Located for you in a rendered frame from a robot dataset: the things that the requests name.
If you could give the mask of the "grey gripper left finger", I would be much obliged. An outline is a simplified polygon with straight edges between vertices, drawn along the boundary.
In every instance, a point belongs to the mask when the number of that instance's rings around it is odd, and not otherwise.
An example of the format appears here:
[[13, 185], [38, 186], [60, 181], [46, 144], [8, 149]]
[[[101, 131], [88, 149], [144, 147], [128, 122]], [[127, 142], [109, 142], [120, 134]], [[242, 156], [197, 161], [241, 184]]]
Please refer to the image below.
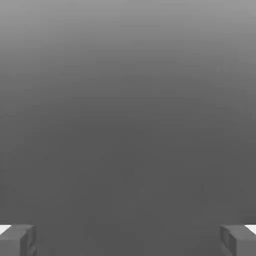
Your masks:
[[37, 227], [0, 224], [0, 256], [38, 256]]

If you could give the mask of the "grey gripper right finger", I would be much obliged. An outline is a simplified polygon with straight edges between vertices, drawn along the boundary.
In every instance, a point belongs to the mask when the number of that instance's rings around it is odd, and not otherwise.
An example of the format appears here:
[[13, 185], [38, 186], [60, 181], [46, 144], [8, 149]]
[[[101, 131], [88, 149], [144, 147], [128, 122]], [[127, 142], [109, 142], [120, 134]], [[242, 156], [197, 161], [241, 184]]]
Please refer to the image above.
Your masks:
[[221, 225], [219, 236], [223, 256], [256, 256], [256, 224]]

